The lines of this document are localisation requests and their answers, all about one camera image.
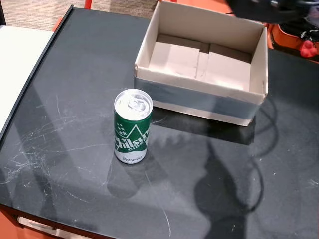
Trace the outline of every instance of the black table surface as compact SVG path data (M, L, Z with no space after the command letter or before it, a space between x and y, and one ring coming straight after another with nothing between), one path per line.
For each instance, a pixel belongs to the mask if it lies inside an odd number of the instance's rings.
M4 136L0 204L119 239L316 239L319 69L269 51L248 127L154 109L146 158L113 155L149 20L73 9Z

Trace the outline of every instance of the cardboard box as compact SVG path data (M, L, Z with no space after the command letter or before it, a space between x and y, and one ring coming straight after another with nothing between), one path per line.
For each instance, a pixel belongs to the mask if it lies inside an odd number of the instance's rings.
M268 93L263 24L159 2L135 62L154 106L247 126Z

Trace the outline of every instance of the green can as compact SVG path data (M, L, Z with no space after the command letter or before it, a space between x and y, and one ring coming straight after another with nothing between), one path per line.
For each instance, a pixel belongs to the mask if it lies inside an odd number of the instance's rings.
M146 155L153 102L144 91L128 89L114 101L115 155L128 164Z

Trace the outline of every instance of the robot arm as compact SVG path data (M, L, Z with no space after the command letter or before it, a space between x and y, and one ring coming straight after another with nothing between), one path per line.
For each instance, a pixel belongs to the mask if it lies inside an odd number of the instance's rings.
M307 17L319 0L226 0L237 17L267 23L282 23Z

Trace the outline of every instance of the floor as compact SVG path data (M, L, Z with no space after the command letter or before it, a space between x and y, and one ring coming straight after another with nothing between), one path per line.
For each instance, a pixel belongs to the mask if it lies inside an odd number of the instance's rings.
M83 7L84 0L0 0L6 24L52 30L73 4ZM150 18L157 0L93 0L94 10L110 11Z
M18 228L13 225L1 212L0 233L1 238L4 239L55 239L54 237L47 236L31 229Z

